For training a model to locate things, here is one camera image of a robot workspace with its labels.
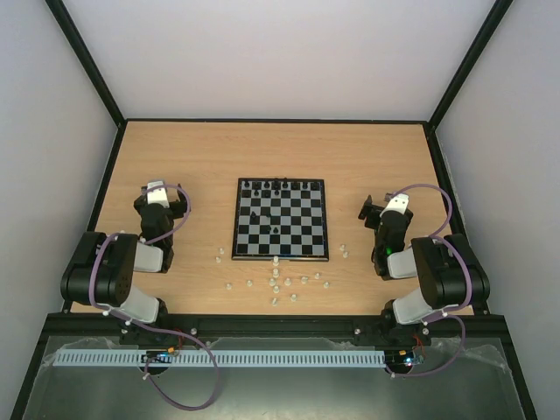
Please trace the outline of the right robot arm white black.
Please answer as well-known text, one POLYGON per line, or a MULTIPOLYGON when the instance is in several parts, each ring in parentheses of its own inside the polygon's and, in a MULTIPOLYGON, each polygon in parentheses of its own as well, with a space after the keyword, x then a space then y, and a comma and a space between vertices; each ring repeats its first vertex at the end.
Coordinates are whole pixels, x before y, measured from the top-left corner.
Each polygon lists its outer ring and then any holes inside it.
POLYGON ((415 277, 418 287, 389 301, 381 322, 383 336, 394 343, 412 332, 412 325, 440 320, 450 312, 487 301, 490 283, 469 241, 462 234, 417 237, 405 244, 413 213, 409 196, 398 194, 378 206, 364 201, 358 218, 374 231, 371 260, 375 273, 385 281, 415 277))

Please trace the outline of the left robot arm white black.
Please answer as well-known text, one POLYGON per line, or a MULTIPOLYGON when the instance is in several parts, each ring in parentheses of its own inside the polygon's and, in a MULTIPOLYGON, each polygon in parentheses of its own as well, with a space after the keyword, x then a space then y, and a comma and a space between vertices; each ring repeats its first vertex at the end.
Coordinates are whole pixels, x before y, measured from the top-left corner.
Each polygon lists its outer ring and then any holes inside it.
POLYGON ((60 281, 61 296, 89 305, 125 324, 154 326, 167 313, 165 302, 133 284, 136 273, 164 274, 174 257, 173 236, 192 205, 181 185, 154 180, 133 203, 139 234, 85 232, 60 281))

